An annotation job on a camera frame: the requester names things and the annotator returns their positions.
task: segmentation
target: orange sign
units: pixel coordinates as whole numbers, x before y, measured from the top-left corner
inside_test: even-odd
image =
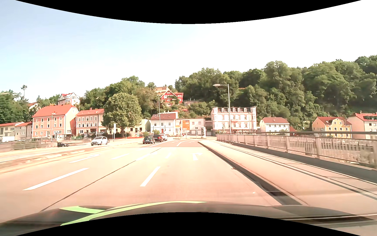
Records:
[[[182,121],[182,130],[190,130],[190,121]]]

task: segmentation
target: dark green car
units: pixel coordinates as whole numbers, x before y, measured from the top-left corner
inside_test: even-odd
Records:
[[[147,143],[151,143],[151,144],[155,143],[155,139],[153,139],[152,135],[148,135],[143,139],[143,144],[147,144]]]

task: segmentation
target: metal railing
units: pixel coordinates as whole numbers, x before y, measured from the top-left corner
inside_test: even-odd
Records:
[[[377,169],[377,139],[343,139],[326,136],[297,137],[265,134],[217,134],[217,140],[249,144],[263,148],[283,149],[285,152],[298,152],[308,156],[315,155],[317,158],[333,158]]]

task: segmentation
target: blue sky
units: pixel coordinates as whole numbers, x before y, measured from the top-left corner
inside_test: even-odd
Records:
[[[377,54],[377,1],[257,21],[181,25],[104,19],[0,0],[0,90],[29,101],[132,75],[158,86],[202,68],[304,67]]]

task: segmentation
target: car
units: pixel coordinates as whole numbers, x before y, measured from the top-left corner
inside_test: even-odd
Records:
[[[60,147],[69,147],[69,144],[58,142],[58,148],[60,148]]]
[[[154,135],[155,142],[163,142],[164,138],[160,134]]]
[[[154,144],[154,143],[155,143],[155,139],[152,138],[151,135],[148,135],[148,136],[146,136],[146,137],[143,139],[143,144],[147,144],[147,143]]]
[[[101,137],[96,137],[91,141],[91,146],[94,145],[101,145],[101,144],[108,144],[110,141],[108,140],[107,137],[101,136]]]

